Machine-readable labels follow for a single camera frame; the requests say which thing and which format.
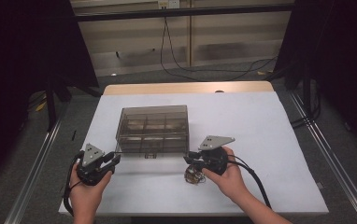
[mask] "wall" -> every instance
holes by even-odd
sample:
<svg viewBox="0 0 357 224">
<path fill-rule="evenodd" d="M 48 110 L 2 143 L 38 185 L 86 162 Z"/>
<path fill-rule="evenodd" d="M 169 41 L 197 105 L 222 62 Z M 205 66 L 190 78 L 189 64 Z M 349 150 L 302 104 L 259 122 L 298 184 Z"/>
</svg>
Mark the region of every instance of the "wall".
<svg viewBox="0 0 357 224">
<path fill-rule="evenodd" d="M 284 4 L 293 0 L 181 0 L 180 7 Z M 76 14 L 157 9 L 150 0 L 71 0 Z M 290 12 L 168 18 L 173 51 L 181 66 L 240 63 L 278 55 Z M 160 70 L 164 19 L 87 21 L 79 24 L 97 76 Z M 177 67 L 167 32 L 166 68 Z"/>
</svg>

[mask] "dark background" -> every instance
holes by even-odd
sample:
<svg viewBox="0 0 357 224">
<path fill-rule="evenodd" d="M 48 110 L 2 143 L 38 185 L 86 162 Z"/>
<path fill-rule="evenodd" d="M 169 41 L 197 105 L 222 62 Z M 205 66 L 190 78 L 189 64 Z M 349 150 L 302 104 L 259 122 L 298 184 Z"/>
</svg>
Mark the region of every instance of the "dark background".
<svg viewBox="0 0 357 224">
<path fill-rule="evenodd" d="M 306 6 L 316 1 L 295 2 Z M 286 87 L 296 86 L 306 64 L 323 95 L 357 133 L 357 1 L 323 0 L 294 10 L 275 70 L 292 62 L 297 66 L 286 74 Z"/>
<path fill-rule="evenodd" d="M 0 162 L 27 118 L 30 94 L 62 78 L 98 85 L 78 24 L 45 20 L 63 15 L 74 15 L 69 1 L 0 1 Z"/>
</svg>

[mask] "clear plastic container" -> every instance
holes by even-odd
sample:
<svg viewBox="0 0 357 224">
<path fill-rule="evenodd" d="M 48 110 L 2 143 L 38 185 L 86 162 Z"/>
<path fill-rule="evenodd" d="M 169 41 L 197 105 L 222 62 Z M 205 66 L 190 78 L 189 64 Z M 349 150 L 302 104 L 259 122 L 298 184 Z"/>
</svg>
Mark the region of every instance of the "clear plastic container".
<svg viewBox="0 0 357 224">
<path fill-rule="evenodd" d="M 186 105 L 128 107 L 121 112 L 116 152 L 156 158 L 189 150 Z"/>
</svg>

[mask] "black cable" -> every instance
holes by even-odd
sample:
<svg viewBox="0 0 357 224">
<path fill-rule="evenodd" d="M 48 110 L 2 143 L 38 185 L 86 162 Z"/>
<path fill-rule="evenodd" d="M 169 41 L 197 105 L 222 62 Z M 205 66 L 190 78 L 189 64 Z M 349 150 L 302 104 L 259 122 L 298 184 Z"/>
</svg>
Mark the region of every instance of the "black cable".
<svg viewBox="0 0 357 224">
<path fill-rule="evenodd" d="M 278 71 L 274 71 L 271 75 L 269 75 L 268 77 L 265 77 L 264 80 L 270 82 L 276 78 L 283 77 L 287 73 L 289 73 L 291 69 L 293 69 L 296 65 L 298 65 L 298 63 L 299 63 L 299 61 L 293 61 L 293 62 L 289 63 L 289 65 L 287 65 L 286 67 L 284 67 Z"/>
<path fill-rule="evenodd" d="M 183 76 L 183 75 L 176 75 L 176 74 L 172 74 L 170 73 L 169 71 L 167 71 L 164 67 L 164 64 L 163 64 L 163 60 L 162 60 L 162 51 L 164 49 L 164 36 L 165 36 L 165 33 L 167 31 L 167 35 L 168 35 L 168 39 L 169 39 L 169 43 L 170 43 L 170 51 L 171 51 L 171 54 L 173 56 L 173 60 L 175 62 L 175 64 L 178 66 L 178 68 L 184 70 L 184 71 L 187 71 L 187 72 L 235 72 L 235 73 L 243 73 L 237 77 L 233 77 L 233 78 L 230 78 L 230 79 L 227 79 L 227 80 L 223 80 L 223 81 L 232 81 L 232 80 L 235 80 L 235 79 L 238 79 L 240 77 L 243 77 L 245 76 L 248 72 L 253 72 L 253 71 L 257 71 L 265 66 L 267 66 L 269 63 L 271 63 L 272 61 L 276 60 L 278 56 L 272 58 L 272 59 L 261 59 L 261 60 L 258 60 L 256 62 L 253 62 L 251 65 L 250 65 L 250 68 L 243 71 L 243 70 L 224 70 L 224 69 L 197 69 L 197 70 L 194 70 L 194 69 L 188 69 L 188 68 L 184 68 L 182 66 L 179 65 L 179 63 L 177 62 L 176 60 L 176 56 L 175 56 L 175 53 L 173 51 L 173 44 L 172 44 L 172 40 L 171 40 L 171 36 L 170 36 L 170 31 L 169 31 L 169 26 L 167 24 L 167 19 L 164 18 L 164 34 L 163 34 L 163 37 L 162 37 L 162 46 L 161 46 L 161 54 L 160 54 L 160 61 L 161 61 L 161 66 L 162 68 L 165 70 L 165 72 L 171 76 L 176 76 L 176 77 L 186 77 L 186 76 Z M 265 64 L 263 64 L 261 67 L 258 67 L 258 68 L 255 68 L 255 69 L 251 69 L 256 63 L 258 62 L 262 62 L 262 61 L 267 61 Z M 197 79 L 197 78 L 192 78 L 192 77 L 186 77 L 188 79 L 191 79 L 191 80 L 195 80 L 195 81 L 200 81 L 200 82 L 208 82 L 208 80 L 200 80 L 200 79 Z"/>
<path fill-rule="evenodd" d="M 232 163 L 232 164 L 238 165 L 238 166 L 240 166 L 240 167 L 243 167 L 245 170 L 247 170 L 247 171 L 249 172 L 249 174 L 251 174 L 251 176 L 254 178 L 255 182 L 257 183 L 258 188 L 260 189 L 261 194 L 263 195 L 265 205 L 272 209 L 271 203 L 269 202 L 268 196 L 266 195 L 266 192 L 265 192 L 263 183 L 261 182 L 261 180 L 260 180 L 260 178 L 258 177 L 258 175 L 255 174 L 254 170 L 252 170 L 251 168 L 249 168 L 249 166 L 248 166 L 245 162 L 243 162 L 244 164 L 242 164 L 242 163 L 237 162 L 237 161 L 228 161 L 228 163 Z"/>
<path fill-rule="evenodd" d="M 74 216 L 74 212 L 73 212 L 73 208 L 71 207 L 70 202 L 68 201 L 68 198 L 70 197 L 71 189 L 72 189 L 73 187 L 75 187 L 76 185 L 78 185 L 79 183 L 81 183 L 81 181 L 79 181 L 78 183 L 76 183 L 75 185 L 73 185 L 73 186 L 70 188 L 71 173 L 72 173 L 74 164 L 76 164 L 76 162 L 77 162 L 77 159 L 83 157 L 83 154 L 84 154 L 84 151 L 80 151 L 80 152 L 74 157 L 74 159 L 71 161 L 70 168 L 69 168 L 69 170 L 68 170 L 67 179 L 66 179 L 66 181 L 65 181 L 64 195 L 62 196 L 62 197 L 63 197 L 64 207 L 65 207 L 65 209 L 67 209 L 67 211 L 71 214 L 71 216 Z"/>
</svg>

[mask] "metal frame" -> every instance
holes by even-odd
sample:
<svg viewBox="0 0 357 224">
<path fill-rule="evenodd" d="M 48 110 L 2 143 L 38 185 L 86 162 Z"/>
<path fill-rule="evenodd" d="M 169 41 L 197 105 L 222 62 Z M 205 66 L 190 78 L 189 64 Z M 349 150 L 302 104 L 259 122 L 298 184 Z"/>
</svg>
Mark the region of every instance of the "metal frame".
<svg viewBox="0 0 357 224">
<path fill-rule="evenodd" d="M 304 108 L 304 102 L 302 101 L 301 97 L 294 92 L 291 92 L 292 100 L 295 106 L 298 109 L 302 118 L 307 117 L 306 109 Z M 316 143 L 318 144 L 321 153 L 323 154 L 324 158 L 326 159 L 327 163 L 329 164 L 331 170 L 336 176 L 339 184 L 341 185 L 342 189 L 347 194 L 350 202 L 353 205 L 353 208 L 357 212 L 357 188 L 350 179 L 349 175 L 345 171 L 344 167 L 342 166 L 341 162 L 336 157 L 333 149 L 328 144 L 327 140 L 324 138 L 321 130 L 319 129 L 317 123 L 314 120 L 306 119 L 307 127 L 312 134 L 313 138 L 315 139 Z"/>
<path fill-rule="evenodd" d="M 294 8 L 306 9 L 315 6 L 316 5 L 297 7 L 295 4 L 275 4 L 275 5 L 243 6 L 243 7 L 188 7 L 188 8 L 172 8 L 166 10 L 157 9 L 157 10 L 128 11 L 128 12 L 78 14 L 73 17 L 53 17 L 53 18 L 44 18 L 43 20 L 56 21 L 56 22 L 116 21 L 116 20 L 129 20 L 129 19 L 163 18 L 163 17 L 292 11 L 294 10 Z"/>
<path fill-rule="evenodd" d="M 67 108 L 68 103 L 63 103 L 61 106 L 62 110 L 59 114 L 59 117 L 56 120 L 56 123 L 51 129 L 51 131 L 47 133 L 44 143 L 42 144 L 41 149 L 39 150 L 39 153 L 36 156 L 36 160 L 33 164 L 33 167 L 31 168 L 30 174 L 27 176 L 27 179 L 24 182 L 23 187 L 21 188 L 21 192 L 16 198 L 15 203 L 9 211 L 9 214 L 7 215 L 5 224 L 21 222 L 21 218 L 24 215 L 24 211 L 26 210 L 26 207 L 30 202 L 30 198 L 33 194 L 34 188 L 36 187 L 36 181 L 38 180 L 38 177 L 41 174 L 45 160 L 47 159 L 53 142 L 57 136 L 57 133 L 59 132 L 60 124 Z"/>
</svg>

